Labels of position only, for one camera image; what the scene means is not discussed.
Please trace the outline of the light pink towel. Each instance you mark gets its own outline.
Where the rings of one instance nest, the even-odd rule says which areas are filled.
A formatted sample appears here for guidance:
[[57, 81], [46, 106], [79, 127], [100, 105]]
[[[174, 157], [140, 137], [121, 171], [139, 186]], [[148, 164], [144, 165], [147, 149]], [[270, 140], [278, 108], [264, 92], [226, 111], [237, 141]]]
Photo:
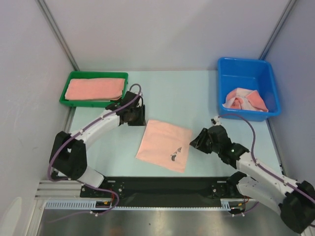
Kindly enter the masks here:
[[192, 130], [149, 120], [136, 158], [171, 171], [184, 173]]

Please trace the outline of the pink white striped towel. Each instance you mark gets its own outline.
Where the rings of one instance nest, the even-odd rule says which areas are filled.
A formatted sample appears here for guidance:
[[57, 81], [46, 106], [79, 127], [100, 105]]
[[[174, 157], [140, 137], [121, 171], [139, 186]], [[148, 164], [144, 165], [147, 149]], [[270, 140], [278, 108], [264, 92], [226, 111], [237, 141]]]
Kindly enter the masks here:
[[231, 91], [223, 107], [236, 110], [268, 112], [268, 109], [257, 90], [236, 88]]

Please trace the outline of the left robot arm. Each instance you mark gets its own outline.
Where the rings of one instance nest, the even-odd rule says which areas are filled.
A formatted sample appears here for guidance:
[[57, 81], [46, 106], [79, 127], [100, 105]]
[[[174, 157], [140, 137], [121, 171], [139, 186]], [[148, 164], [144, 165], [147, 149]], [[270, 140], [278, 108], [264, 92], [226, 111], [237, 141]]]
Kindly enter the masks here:
[[112, 103], [91, 123], [72, 132], [59, 132], [54, 140], [47, 175], [51, 181], [61, 181], [63, 177], [53, 177], [55, 169], [70, 180], [91, 186], [98, 197], [108, 192], [106, 177], [88, 166], [87, 150], [106, 132], [123, 124], [145, 126], [145, 105], [141, 93], [127, 91], [119, 104]]

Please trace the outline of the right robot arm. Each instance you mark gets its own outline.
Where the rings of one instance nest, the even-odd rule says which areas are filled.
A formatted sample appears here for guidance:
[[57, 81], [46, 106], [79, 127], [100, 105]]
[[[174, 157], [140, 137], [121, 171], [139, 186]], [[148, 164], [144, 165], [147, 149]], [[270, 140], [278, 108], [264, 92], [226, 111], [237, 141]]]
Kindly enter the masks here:
[[223, 163], [237, 170], [226, 186], [229, 196], [242, 194], [258, 201], [298, 234], [315, 224], [315, 188], [307, 181], [276, 173], [255, 159], [246, 147], [231, 141], [223, 126], [202, 129], [190, 145], [206, 154], [216, 153]]

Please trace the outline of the blue plastic bin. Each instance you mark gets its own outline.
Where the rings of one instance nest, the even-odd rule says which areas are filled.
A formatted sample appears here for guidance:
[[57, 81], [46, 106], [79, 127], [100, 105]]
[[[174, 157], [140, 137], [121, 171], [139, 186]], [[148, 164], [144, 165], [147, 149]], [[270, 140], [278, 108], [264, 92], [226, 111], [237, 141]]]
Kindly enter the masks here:
[[[256, 90], [268, 112], [230, 109], [223, 106], [227, 95], [234, 89]], [[257, 59], [220, 58], [218, 60], [218, 114], [249, 121], [265, 121], [281, 113], [275, 76], [269, 62]]]

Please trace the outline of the green plastic tray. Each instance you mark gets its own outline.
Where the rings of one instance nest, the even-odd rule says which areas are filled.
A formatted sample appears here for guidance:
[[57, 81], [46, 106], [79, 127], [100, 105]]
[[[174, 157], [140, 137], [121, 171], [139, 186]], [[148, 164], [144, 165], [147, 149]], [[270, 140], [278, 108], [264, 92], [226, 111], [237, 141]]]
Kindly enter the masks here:
[[[72, 79], [92, 79], [92, 78], [122, 78], [125, 79], [123, 95], [118, 100], [66, 100], [65, 93]], [[111, 103], [119, 103], [126, 94], [128, 84], [128, 74], [126, 72], [90, 72], [90, 71], [73, 71], [69, 74], [59, 102], [69, 107], [96, 107], [104, 108]]]

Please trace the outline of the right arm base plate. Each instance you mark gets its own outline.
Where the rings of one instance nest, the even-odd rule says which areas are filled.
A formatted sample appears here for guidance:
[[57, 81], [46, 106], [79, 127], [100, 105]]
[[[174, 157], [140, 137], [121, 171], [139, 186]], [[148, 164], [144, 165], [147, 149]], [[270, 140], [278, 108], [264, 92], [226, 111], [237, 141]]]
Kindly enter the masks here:
[[211, 193], [213, 197], [221, 199], [247, 199], [247, 195], [242, 195], [236, 188], [226, 181], [217, 181], [211, 184]]

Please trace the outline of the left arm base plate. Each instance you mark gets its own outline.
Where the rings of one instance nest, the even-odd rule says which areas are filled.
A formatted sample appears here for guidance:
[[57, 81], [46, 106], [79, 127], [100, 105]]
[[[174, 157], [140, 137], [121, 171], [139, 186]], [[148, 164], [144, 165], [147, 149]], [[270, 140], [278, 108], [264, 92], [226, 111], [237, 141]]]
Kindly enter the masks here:
[[[125, 196], [125, 179], [123, 177], [107, 177], [98, 188], [113, 191], [120, 198], [123, 198]], [[110, 198], [112, 196], [114, 194], [110, 192], [95, 190], [85, 185], [81, 187], [80, 191], [81, 198]]]

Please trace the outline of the aluminium front rail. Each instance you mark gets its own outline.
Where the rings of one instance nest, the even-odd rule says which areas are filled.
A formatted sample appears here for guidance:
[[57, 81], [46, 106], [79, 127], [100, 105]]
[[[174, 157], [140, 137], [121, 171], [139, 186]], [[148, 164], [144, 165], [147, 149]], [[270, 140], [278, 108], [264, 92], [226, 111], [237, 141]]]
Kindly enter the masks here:
[[[126, 199], [134, 194], [151, 195], [199, 195], [212, 197], [211, 184], [217, 181], [226, 181], [235, 185], [242, 195], [247, 195], [255, 200], [267, 199], [280, 202], [285, 196], [294, 191], [289, 186], [288, 181], [263, 184], [251, 177], [243, 177], [240, 180], [232, 180], [222, 177], [123, 177], [125, 179]], [[36, 197], [38, 198], [80, 198], [81, 183], [72, 180], [60, 182], [50, 182], [43, 180], [40, 182]]]

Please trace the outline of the left aluminium corner post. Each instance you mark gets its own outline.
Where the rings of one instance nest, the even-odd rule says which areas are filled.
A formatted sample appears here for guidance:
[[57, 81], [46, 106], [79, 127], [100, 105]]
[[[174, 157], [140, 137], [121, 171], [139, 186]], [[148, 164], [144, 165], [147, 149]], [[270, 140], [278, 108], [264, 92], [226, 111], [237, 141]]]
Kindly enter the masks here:
[[65, 56], [67, 57], [70, 65], [72, 66], [73, 70], [79, 71], [79, 66], [73, 56], [73, 53], [71, 52], [71, 49], [66, 42], [51, 10], [49, 9], [48, 4], [46, 3], [45, 0], [36, 0], [35, 1], [42, 12], [42, 15], [44, 16], [48, 26], [50, 27], [53, 35], [55, 36], [57, 42], [59, 43], [62, 51], [64, 52]]

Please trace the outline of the aluminium corner post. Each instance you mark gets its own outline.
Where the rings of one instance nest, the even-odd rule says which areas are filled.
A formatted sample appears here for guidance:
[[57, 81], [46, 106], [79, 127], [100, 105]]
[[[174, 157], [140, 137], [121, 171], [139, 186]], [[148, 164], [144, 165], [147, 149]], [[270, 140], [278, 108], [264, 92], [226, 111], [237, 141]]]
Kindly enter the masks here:
[[71, 52], [71, 49], [66, 42], [51, 10], [49, 9], [48, 4], [46, 3], [45, 0], [36, 0], [35, 1], [42, 12], [42, 15], [44, 16], [48, 26], [50, 27], [53, 35], [55, 36], [57, 42], [59, 43], [62, 51], [64, 52], [65, 56], [67, 57], [70, 65], [72, 66], [73, 70], [79, 71], [79, 66], [73, 56], [73, 53]]
[[263, 48], [259, 60], [265, 60], [271, 50], [273, 44], [275, 43], [277, 37], [279, 36], [282, 28], [284, 27], [286, 21], [288, 20], [290, 14], [293, 12], [295, 6], [297, 5], [298, 0], [289, 0], [286, 4], [279, 20], [277, 21], [275, 28], [273, 29], [270, 37], [267, 40], [265, 47]]

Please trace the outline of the right aluminium corner post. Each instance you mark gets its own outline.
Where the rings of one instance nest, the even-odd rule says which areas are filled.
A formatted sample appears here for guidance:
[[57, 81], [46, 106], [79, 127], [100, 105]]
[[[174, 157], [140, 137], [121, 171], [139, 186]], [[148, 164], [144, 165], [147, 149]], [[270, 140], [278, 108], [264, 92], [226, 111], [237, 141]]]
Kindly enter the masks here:
[[279, 36], [282, 28], [284, 27], [286, 21], [288, 20], [290, 14], [293, 12], [295, 6], [297, 5], [298, 0], [289, 0], [286, 4], [279, 20], [277, 21], [275, 28], [273, 29], [270, 37], [267, 40], [265, 47], [263, 48], [259, 60], [265, 60], [271, 50], [273, 44], [275, 43], [277, 37]]

